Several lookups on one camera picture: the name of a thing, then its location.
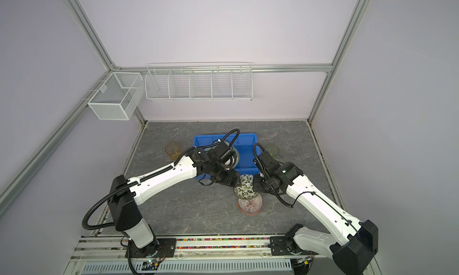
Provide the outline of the blue rose pattern bowl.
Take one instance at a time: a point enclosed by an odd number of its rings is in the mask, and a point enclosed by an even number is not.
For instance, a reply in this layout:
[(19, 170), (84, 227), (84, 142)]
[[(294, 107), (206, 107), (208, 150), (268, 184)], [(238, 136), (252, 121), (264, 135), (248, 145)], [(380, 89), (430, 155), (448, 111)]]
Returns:
[(228, 158), (227, 161), (225, 162), (223, 162), (222, 159), (219, 159), (218, 163), (222, 167), (227, 168), (227, 169), (235, 168), (239, 164), (240, 153), (234, 146), (230, 146), (229, 141), (224, 141), (224, 142), (230, 147), (230, 151), (229, 151), (230, 158)]

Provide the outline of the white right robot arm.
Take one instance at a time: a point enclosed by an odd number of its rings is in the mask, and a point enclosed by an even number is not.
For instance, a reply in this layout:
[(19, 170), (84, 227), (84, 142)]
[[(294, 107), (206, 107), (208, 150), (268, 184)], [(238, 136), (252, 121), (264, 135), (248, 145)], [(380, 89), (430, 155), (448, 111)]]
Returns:
[(259, 143), (253, 146), (254, 164), (260, 173), (254, 189), (268, 193), (286, 207), (305, 207), (327, 229), (317, 232), (295, 224), (286, 234), (287, 251), (310, 251), (326, 256), (346, 275), (361, 275), (378, 252), (378, 227), (340, 208), (291, 162), (280, 163)]

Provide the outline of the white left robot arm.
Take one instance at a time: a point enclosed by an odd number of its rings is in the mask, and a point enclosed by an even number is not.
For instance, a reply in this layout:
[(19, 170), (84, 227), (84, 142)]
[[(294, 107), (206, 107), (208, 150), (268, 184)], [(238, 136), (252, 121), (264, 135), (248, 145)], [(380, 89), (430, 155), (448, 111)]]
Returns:
[[(139, 206), (159, 192), (200, 175), (209, 177), (210, 185), (217, 183), (235, 187), (240, 179), (240, 173), (226, 165), (234, 159), (234, 152), (231, 149), (234, 141), (226, 142), (230, 135), (237, 138), (240, 130), (229, 131), (214, 144), (192, 146), (180, 154), (174, 162), (150, 173), (130, 179), (126, 179), (123, 175), (115, 178), (110, 193), (98, 200), (83, 217), (82, 228), (91, 231), (114, 227), (128, 238), (129, 248), (156, 251), (158, 240), (143, 218)], [(112, 222), (91, 225), (90, 217), (103, 203), (108, 204)]]

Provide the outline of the red rimmed bottom bowl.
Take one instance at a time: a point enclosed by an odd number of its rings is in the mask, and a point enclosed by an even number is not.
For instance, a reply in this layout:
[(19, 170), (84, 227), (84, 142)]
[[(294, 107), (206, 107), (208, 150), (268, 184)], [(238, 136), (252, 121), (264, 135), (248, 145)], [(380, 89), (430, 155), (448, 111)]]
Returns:
[(263, 199), (262, 196), (259, 194), (253, 199), (249, 200), (238, 199), (237, 204), (242, 213), (246, 215), (256, 215), (260, 213), (263, 207)]

